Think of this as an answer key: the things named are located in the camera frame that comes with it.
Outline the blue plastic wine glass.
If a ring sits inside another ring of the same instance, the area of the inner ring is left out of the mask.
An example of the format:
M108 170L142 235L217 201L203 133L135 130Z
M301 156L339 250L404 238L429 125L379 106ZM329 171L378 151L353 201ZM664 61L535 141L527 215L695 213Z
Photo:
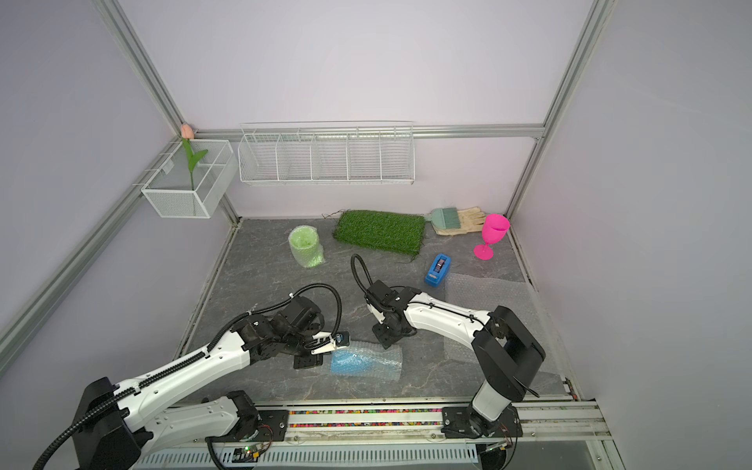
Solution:
M373 372L375 366L373 358L366 354L338 350L332 354L330 371L335 375L365 377Z

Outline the blue tape dispenser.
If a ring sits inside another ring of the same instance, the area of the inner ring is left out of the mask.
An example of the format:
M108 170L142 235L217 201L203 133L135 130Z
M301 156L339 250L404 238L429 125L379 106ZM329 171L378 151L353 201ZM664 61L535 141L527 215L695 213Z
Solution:
M428 272L426 273L426 276L424 278L424 282L432 287L440 286L446 278L451 264L452 259L449 256L439 254L438 256L436 256L436 258L434 258L432 264L430 265L430 268L428 269Z

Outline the bubble wrap sheet stack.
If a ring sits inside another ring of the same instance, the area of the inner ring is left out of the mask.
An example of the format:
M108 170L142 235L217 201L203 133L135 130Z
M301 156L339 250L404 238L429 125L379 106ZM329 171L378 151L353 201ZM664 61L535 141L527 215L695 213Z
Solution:
M478 278L466 274L450 274L446 281L446 301L478 311L492 311L498 306L511 309L546 352L546 359L534 380L534 388L538 388L539 383L560 380L559 368L550 348L550 338L534 304L532 290L526 283L497 278Z

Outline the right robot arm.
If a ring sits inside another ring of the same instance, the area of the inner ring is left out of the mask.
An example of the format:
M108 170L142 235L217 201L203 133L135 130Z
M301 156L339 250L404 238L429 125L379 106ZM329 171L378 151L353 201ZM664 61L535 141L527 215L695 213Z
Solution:
M472 351L484 382L466 407L443 409L442 433L449 439L491 438L500 432L518 437L505 420L516 418L513 405L531 395L546 351L516 313L499 305L492 311L466 309L413 287L391 287L374 280L363 258L351 256L354 281L376 318L372 331L389 349L425 330Z

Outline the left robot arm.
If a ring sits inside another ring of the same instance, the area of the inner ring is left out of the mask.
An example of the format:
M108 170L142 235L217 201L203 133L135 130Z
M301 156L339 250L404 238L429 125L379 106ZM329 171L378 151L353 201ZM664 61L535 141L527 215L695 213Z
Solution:
M315 367L323 356L350 344L341 331L343 302L335 299L332 329L321 308L305 293L228 321L209 344L160 368L117 384L103 377L82 394L72 424L37 458L43 469L66 442L74 444L81 469L129 469L141 457L194 439L252 438L266 428L244 392L231 392L208 405L182 405L185 397L232 372L280 354L293 356L295 368Z

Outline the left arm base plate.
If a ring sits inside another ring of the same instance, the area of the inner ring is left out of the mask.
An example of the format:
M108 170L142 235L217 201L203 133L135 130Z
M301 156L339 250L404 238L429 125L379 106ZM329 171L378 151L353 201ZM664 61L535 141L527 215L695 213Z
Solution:
M241 417L226 433L205 438L213 443L283 442L290 414L284 409L263 409L252 417Z

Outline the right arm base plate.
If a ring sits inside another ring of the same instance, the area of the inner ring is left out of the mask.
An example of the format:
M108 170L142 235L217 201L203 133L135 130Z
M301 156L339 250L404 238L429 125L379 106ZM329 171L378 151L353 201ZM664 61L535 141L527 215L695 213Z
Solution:
M442 430L448 439L519 438L523 435L517 409L509 405L496 420L481 417L470 405L442 408Z

